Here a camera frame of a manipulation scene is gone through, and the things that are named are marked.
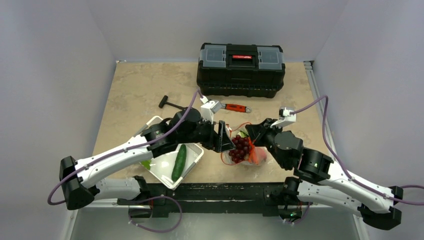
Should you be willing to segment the purple grape bunch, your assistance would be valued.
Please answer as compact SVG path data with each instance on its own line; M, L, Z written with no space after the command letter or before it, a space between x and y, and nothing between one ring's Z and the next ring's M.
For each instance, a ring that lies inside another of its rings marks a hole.
M247 162L249 152L252 149L250 138L243 132L238 133L232 138L235 149L230 150L228 156L234 164Z

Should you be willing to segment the white plastic basket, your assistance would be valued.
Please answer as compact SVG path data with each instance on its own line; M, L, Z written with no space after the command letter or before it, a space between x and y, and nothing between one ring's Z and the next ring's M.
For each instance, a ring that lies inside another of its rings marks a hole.
M188 176L190 171L204 155L204 150L198 144L185 143L184 145L186 146L187 151L186 161L182 174L178 180L172 180L172 172L177 159L177 154L182 144L179 144L174 151L153 158L149 163L149 167L146 168L162 184L171 190L175 190L180 183L182 183L183 179Z

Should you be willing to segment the clear zip top bag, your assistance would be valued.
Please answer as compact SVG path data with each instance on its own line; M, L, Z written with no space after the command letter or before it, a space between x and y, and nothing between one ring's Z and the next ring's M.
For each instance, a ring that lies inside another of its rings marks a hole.
M253 140L246 128L246 125L250 124L250 122L244 122L238 126L228 124L225 126L230 140L235 144L235 149L220 154L220 159L225 165L261 166L267 161L266 149L253 145Z

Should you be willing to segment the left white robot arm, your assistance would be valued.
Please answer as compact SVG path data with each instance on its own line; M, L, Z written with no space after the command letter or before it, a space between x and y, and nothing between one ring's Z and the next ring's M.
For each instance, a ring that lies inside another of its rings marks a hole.
M200 144L207 150L222 153L235 148L225 122L204 118L193 108L185 108L173 117L146 126L127 142L92 157L60 161L59 184L68 210L78 210L95 200L124 199L138 205L146 203L149 191L141 178L110 179L109 176L136 163L141 163L174 152L183 144Z

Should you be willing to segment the orange carrot green top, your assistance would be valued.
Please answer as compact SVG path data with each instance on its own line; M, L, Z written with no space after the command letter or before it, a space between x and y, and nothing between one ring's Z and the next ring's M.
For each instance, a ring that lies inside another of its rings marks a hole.
M251 164L251 165L256 165L258 166L260 164L260 158L259 158L259 148L258 147L252 147L252 149L249 151L248 154L248 159L247 161Z

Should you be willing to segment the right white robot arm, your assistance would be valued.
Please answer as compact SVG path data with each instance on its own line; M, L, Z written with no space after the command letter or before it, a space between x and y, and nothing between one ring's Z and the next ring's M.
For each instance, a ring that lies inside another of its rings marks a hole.
M295 121L294 116L267 118L245 127L254 146L265 147L282 169L293 171L294 177L286 178L286 186L280 191L284 202L297 200L340 208L380 230L391 230L401 223L402 212L395 208L395 197L403 197L402 188L367 181L344 171L330 156L304 147L302 139L283 130Z

